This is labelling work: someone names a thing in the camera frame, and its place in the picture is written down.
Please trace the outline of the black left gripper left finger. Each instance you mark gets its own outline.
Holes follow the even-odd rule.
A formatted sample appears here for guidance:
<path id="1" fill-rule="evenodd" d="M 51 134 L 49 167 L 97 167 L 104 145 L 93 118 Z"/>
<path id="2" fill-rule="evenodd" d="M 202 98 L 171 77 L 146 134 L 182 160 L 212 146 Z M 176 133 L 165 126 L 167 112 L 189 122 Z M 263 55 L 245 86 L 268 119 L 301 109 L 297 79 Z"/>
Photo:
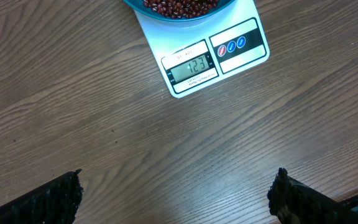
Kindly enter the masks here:
<path id="1" fill-rule="evenodd" d="M 80 172 L 67 172 L 0 206 L 0 224 L 72 224 L 83 198 Z"/>

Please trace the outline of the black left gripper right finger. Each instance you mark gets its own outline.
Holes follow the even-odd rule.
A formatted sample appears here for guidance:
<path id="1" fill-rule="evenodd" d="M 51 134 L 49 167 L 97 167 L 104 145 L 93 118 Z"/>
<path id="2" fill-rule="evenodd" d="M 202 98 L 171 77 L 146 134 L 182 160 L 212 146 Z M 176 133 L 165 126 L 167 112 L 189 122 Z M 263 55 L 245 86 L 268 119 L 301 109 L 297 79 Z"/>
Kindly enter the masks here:
<path id="1" fill-rule="evenodd" d="M 278 170 L 267 198 L 270 214 L 282 224 L 358 224 L 358 213 L 290 177 L 284 168 Z"/>

